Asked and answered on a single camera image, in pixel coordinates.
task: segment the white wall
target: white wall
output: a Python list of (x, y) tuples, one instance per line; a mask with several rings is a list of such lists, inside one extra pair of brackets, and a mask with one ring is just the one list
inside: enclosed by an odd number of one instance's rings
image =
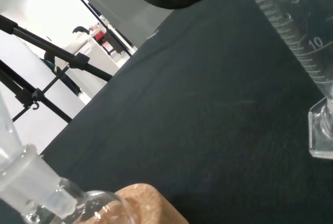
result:
[[(44, 89), (55, 77), (51, 70), (20, 39), (1, 31), (0, 59), (32, 86), (39, 89)], [(11, 117), (16, 116), (23, 109), (22, 105), (3, 84), (0, 84), (0, 90)], [(46, 97), (71, 118), (75, 117), (84, 108), (84, 103), (61, 81), (51, 87), (46, 93)], [(65, 121), (43, 104), (36, 111), (30, 109), (15, 122), (22, 143), (35, 144), (39, 153), (50, 144), (66, 125)]]
[(15, 0), (3, 6), (0, 13), (21, 27), (46, 39), (48, 36), (58, 46), (66, 46), (78, 26), (95, 25), (95, 16), (80, 0)]

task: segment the red object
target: red object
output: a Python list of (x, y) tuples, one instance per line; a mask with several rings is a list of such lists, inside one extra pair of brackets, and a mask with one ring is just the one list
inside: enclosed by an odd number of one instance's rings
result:
[(99, 41), (101, 38), (103, 38), (103, 36), (104, 36), (104, 32), (103, 31), (100, 31), (99, 33), (97, 33), (95, 35), (96, 41)]

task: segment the measuring scale markings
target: measuring scale markings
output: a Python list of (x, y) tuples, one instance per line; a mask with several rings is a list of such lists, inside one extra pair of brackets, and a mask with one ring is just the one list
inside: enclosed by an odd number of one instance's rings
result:
[[(290, 14), (284, 15), (280, 13), (278, 7), (272, 0), (255, 0), (255, 2), (308, 72), (309, 76), (317, 83), (330, 83), (331, 80), (326, 81), (325, 76), (322, 75), (321, 69), (317, 67), (315, 60), (313, 59), (316, 57), (311, 56), (333, 44), (333, 41), (325, 44), (320, 37), (314, 37), (312, 40), (309, 40), (307, 46), (306, 43), (304, 43), (304, 41), (307, 40), (307, 35), (303, 34), (302, 37), (300, 37), (297, 26), (293, 25), (294, 19)], [(326, 20), (333, 20), (333, 17), (328, 17)]]

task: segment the cork stand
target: cork stand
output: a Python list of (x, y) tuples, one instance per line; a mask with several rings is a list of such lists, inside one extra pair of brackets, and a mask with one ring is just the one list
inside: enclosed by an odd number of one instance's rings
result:
[(139, 215), (137, 224), (188, 224), (188, 221), (152, 186), (135, 184), (116, 192)]

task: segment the graduated cylinder base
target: graduated cylinder base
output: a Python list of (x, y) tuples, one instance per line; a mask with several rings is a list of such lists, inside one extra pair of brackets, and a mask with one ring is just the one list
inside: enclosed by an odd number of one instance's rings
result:
[(333, 114), (326, 98), (309, 112), (309, 149), (313, 157), (333, 159)]

